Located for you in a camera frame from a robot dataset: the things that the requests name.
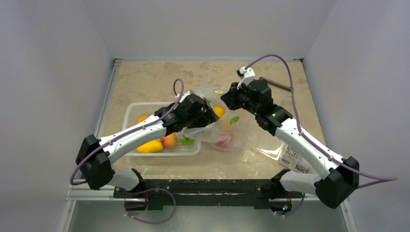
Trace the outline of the red apple from bag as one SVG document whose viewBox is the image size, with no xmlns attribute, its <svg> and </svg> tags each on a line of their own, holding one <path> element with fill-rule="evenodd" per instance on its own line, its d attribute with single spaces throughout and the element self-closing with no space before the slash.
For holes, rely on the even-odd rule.
<svg viewBox="0 0 410 232">
<path fill-rule="evenodd" d="M 218 148 L 227 148 L 234 141 L 234 132 L 232 130 L 224 130 L 221 135 L 223 138 L 216 143 Z"/>
</svg>

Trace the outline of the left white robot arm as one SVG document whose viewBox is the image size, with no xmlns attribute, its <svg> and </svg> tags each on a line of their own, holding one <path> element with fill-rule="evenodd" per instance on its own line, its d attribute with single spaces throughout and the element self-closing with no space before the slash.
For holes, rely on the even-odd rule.
<svg viewBox="0 0 410 232">
<path fill-rule="evenodd" d="M 140 197 L 144 193 L 142 177 L 136 170 L 120 171 L 114 166 L 117 160 L 153 140 L 183 129 L 204 128 L 218 120 L 207 99 L 190 93 L 116 134 L 85 137 L 75 160 L 75 171 L 82 173 L 84 183 L 92 190 L 111 185 L 124 189 L 133 198 Z"/>
</svg>

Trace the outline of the clear printed plastic bag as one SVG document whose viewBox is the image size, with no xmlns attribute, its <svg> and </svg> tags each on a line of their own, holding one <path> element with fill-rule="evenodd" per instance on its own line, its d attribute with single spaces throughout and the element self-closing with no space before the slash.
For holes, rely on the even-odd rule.
<svg viewBox="0 0 410 232">
<path fill-rule="evenodd" d="M 225 114 L 217 122 L 214 122 L 204 128 L 185 129 L 183 136 L 194 139 L 198 142 L 208 143 L 215 149 L 221 151 L 239 151 L 245 149 L 249 141 L 250 122 L 247 117 L 247 112 L 243 110 L 229 110 L 220 97 L 227 93 L 229 89 L 219 85 L 200 85 L 193 92 L 201 98 L 206 98 L 211 107 L 222 106 Z M 234 132 L 234 141 L 227 148 L 218 148 L 216 143 L 220 141 L 223 136 L 221 133 L 225 130 L 232 130 Z"/>
</svg>

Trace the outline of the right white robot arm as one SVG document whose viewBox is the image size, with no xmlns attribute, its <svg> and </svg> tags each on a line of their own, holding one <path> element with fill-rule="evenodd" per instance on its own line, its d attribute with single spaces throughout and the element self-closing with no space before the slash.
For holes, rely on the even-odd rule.
<svg viewBox="0 0 410 232">
<path fill-rule="evenodd" d="M 253 80 L 248 85 L 232 83 L 221 100 L 230 110 L 244 109 L 255 116 L 258 125 L 290 145 L 317 174 L 282 171 L 271 184 L 279 197 L 290 191 L 316 195 L 327 207 L 335 209 L 359 186 L 359 162 L 331 151 L 303 128 L 283 107 L 275 104 L 267 83 Z"/>
</svg>

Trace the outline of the yellow lemon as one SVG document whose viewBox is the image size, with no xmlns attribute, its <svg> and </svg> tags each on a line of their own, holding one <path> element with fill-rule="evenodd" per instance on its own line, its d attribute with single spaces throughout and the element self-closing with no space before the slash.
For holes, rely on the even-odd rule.
<svg viewBox="0 0 410 232">
<path fill-rule="evenodd" d="M 213 107 L 215 114 L 219 117 L 222 118 L 223 115 L 225 114 L 225 110 L 222 106 L 214 106 Z"/>
</svg>

